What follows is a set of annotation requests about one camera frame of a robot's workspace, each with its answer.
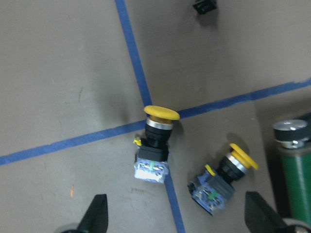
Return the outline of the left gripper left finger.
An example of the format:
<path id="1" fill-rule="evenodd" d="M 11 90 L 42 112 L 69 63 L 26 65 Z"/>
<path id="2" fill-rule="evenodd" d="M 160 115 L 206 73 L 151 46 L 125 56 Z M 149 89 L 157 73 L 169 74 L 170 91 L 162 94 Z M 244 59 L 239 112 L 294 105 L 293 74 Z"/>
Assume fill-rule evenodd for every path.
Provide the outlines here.
<path id="1" fill-rule="evenodd" d="M 80 233 L 105 233 L 108 229 L 107 195 L 94 196 L 85 215 L 83 216 L 77 231 Z"/>

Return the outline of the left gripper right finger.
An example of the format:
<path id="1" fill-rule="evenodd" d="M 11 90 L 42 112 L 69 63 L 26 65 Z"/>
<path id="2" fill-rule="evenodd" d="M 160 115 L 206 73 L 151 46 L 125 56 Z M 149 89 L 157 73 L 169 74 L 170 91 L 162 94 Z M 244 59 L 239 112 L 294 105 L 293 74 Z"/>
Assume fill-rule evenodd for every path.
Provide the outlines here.
<path id="1" fill-rule="evenodd" d="M 244 221 L 251 233 L 289 233 L 289 226 L 255 191 L 245 193 Z"/>

